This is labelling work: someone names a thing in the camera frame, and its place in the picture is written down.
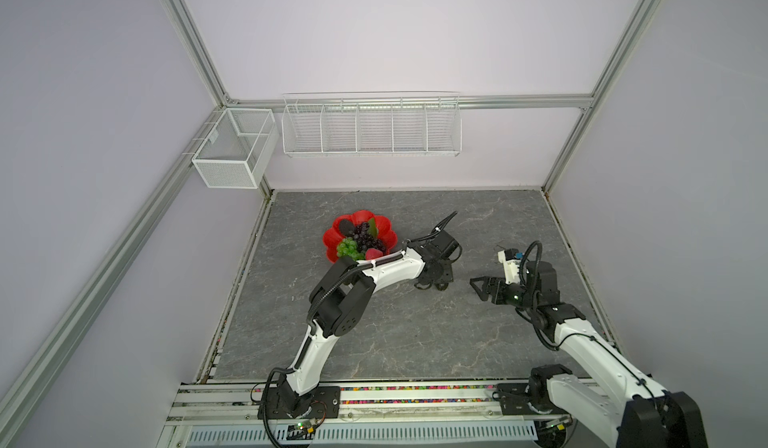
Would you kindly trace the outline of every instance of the red bowl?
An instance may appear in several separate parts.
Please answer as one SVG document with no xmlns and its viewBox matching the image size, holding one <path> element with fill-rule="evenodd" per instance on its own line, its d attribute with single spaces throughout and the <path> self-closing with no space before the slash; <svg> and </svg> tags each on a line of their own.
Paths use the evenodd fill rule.
<svg viewBox="0 0 768 448">
<path fill-rule="evenodd" d="M 397 245 L 397 234 L 392 231 L 392 223 L 387 217 L 374 215 L 373 212 L 369 212 L 368 210 L 358 210 L 351 215 L 341 215 L 334 220 L 333 227 L 329 228 L 322 236 L 322 243 L 326 246 L 326 256 L 332 263 L 336 263 L 336 261 L 339 260 L 339 257 L 336 255 L 336 247 L 342 240 L 344 240 L 344 235 L 339 231 L 339 223 L 344 219 L 351 221 L 355 225 L 374 219 L 376 221 L 376 229 L 379 230 L 379 236 L 377 238 L 384 242 L 384 246 L 386 247 L 386 253 L 384 253 L 384 255 L 388 255 L 389 250 L 395 248 L 395 245 Z"/>
</svg>

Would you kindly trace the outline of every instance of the white plastic object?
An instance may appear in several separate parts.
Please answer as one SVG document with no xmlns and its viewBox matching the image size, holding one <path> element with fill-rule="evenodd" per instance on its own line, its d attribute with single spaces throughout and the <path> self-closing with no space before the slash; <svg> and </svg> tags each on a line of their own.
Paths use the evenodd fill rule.
<svg viewBox="0 0 768 448">
<path fill-rule="evenodd" d="M 458 155 L 457 94 L 364 98 L 285 95 L 283 150 L 289 156 Z"/>
<path fill-rule="evenodd" d="M 279 137 L 272 110 L 226 108 L 192 163 L 211 188 L 255 189 Z"/>
</svg>

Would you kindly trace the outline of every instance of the white wire rack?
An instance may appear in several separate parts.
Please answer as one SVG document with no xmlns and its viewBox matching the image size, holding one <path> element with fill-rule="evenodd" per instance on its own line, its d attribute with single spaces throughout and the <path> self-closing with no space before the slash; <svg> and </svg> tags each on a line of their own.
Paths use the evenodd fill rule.
<svg viewBox="0 0 768 448">
<path fill-rule="evenodd" d="M 211 188 L 258 188 L 280 137 L 272 110 L 227 108 L 192 157 Z"/>
<path fill-rule="evenodd" d="M 340 99 L 285 95 L 283 149 L 291 156 L 458 155 L 462 118 L 458 94 Z"/>
</svg>

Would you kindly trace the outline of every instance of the red fruit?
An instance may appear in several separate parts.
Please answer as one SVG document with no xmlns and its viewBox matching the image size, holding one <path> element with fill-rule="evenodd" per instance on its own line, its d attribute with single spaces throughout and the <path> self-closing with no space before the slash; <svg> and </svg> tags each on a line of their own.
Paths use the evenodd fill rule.
<svg viewBox="0 0 768 448">
<path fill-rule="evenodd" d="M 366 251 L 366 260 L 378 259 L 382 256 L 384 256 L 384 254 L 381 252 L 381 250 L 368 249 L 368 251 Z"/>
</svg>

